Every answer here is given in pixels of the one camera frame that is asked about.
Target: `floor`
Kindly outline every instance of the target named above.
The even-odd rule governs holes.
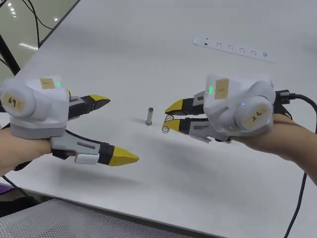
[[[76,1],[31,0],[38,18],[50,28],[58,23]],[[50,29],[39,24],[39,32],[40,40],[42,40],[50,32]],[[0,34],[22,68],[37,50],[35,18],[23,0],[6,0],[4,5],[0,7]],[[0,84],[12,76],[10,69],[0,62]],[[38,200],[44,199],[37,194],[32,194],[32,196]],[[0,201],[10,201],[19,197],[21,194],[12,190],[0,195]]]

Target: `ceiling light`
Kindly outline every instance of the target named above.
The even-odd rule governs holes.
[[[25,43],[20,43],[19,46],[23,46],[25,48],[28,48],[30,50],[34,50],[34,51],[37,51],[39,48],[38,47],[35,47],[35,46],[30,46],[28,44],[25,44]]]

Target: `wearable gripper device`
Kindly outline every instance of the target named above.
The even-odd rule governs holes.
[[[125,149],[90,140],[66,129],[69,120],[97,110],[110,99],[99,95],[71,96],[59,76],[20,81],[7,79],[0,89],[0,112],[10,115],[10,132],[25,139],[49,138],[53,156],[78,164],[121,166],[138,161]],[[20,170],[29,162],[19,165]]]
[[[292,118],[276,100],[268,77],[208,75],[204,91],[193,98],[178,100],[165,110],[167,115],[207,117],[173,119],[163,125],[206,143],[211,138],[229,142],[231,136],[255,136],[267,132],[273,126],[273,113]]]

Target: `gray base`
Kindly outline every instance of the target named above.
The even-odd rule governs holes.
[[[65,134],[66,127],[47,128],[47,129],[29,129],[18,125],[10,125],[11,134],[24,139],[46,139],[52,136],[62,136]]]

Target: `sticker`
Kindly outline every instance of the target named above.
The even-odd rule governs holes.
[[[268,111],[269,108],[267,105],[259,105],[251,114],[251,116],[244,120],[244,125],[246,125],[248,128],[254,127],[256,123],[267,114]]]
[[[52,78],[40,78],[42,89],[54,89],[55,84]]]
[[[24,100],[14,97],[9,93],[4,93],[1,102],[3,106],[13,109],[19,113],[23,112],[25,106]]]
[[[229,79],[222,78],[216,81],[216,88],[214,92],[214,99],[227,99],[228,98],[228,90],[229,89]]]

